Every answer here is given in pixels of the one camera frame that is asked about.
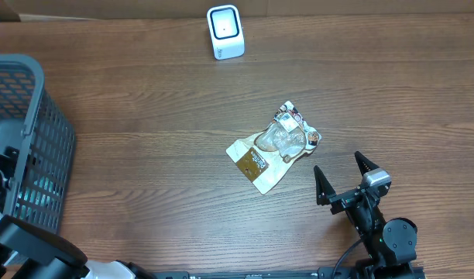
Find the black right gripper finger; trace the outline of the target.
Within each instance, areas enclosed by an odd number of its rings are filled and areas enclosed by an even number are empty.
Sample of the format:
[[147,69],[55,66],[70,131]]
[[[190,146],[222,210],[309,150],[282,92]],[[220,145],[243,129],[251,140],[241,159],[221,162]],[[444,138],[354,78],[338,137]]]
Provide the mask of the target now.
[[314,166],[314,177],[317,205],[330,205],[331,199],[336,196],[335,189],[331,186],[319,166]]
[[360,151],[356,151],[354,156],[362,176],[379,168],[377,164],[365,157]]

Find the beige Pantree snack bag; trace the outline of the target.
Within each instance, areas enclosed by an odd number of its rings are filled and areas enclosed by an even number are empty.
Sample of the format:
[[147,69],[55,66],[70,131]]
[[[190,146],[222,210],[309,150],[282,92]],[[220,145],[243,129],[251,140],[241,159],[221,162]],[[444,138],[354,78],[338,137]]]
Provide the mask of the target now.
[[259,193],[265,195],[296,160],[313,153],[320,141],[321,134],[287,101],[266,129],[237,139],[226,153]]

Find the white barcode scanner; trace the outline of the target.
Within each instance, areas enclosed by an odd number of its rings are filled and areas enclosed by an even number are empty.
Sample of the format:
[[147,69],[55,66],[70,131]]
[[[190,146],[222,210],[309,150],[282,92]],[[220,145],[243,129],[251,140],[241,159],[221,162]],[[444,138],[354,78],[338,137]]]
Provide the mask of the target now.
[[241,57],[245,40],[239,10],[234,5],[220,5],[207,11],[211,45],[216,60]]

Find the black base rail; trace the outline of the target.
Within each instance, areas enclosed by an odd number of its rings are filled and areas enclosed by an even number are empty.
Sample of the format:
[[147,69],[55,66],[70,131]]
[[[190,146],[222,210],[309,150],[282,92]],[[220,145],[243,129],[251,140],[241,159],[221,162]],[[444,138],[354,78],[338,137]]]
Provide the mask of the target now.
[[[221,273],[188,273],[186,271],[167,271],[153,273],[156,279],[332,279],[333,267],[320,267],[317,270],[275,270]],[[411,270],[408,267],[380,268],[370,271],[356,270],[354,267],[340,267],[335,272],[338,279],[426,279],[421,267]]]

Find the grey plastic basket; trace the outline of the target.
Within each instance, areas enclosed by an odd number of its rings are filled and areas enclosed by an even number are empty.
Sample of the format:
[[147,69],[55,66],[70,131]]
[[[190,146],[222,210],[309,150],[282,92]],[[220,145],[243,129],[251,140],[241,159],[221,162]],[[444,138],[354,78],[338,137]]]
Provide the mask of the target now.
[[[58,233],[75,147],[74,128],[46,92],[40,64],[23,54],[0,54],[0,154],[19,154],[2,214]],[[42,177],[62,189],[58,212],[18,198],[23,187]]]

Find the teal snack packet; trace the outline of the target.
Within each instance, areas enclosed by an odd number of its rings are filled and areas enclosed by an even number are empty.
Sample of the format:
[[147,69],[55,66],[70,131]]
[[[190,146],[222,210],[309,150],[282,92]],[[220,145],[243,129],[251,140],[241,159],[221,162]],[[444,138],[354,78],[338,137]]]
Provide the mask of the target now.
[[18,198],[35,205],[39,210],[60,211],[61,187],[47,177],[38,178],[30,187],[23,187]]

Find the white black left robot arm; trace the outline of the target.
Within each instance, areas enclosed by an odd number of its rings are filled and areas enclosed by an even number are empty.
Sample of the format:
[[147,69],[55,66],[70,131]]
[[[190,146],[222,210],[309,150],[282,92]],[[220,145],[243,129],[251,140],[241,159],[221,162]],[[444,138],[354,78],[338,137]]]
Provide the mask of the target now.
[[[16,161],[16,157],[0,154],[0,199],[9,191],[9,172],[15,171]],[[5,263],[14,253],[26,258],[14,278],[155,277],[134,263],[89,260],[64,238],[0,211],[0,278],[6,273]]]

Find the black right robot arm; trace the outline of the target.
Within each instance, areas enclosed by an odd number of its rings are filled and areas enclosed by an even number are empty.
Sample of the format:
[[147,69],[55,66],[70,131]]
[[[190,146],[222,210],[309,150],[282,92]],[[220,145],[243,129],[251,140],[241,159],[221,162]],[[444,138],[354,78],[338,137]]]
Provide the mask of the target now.
[[391,176],[361,152],[355,152],[362,180],[350,191],[338,194],[320,169],[314,167],[316,202],[331,207],[333,215],[344,212],[359,240],[333,267],[320,267],[320,278],[424,278],[424,269],[411,265],[417,259],[417,226],[406,218],[386,221],[379,209],[392,183]]

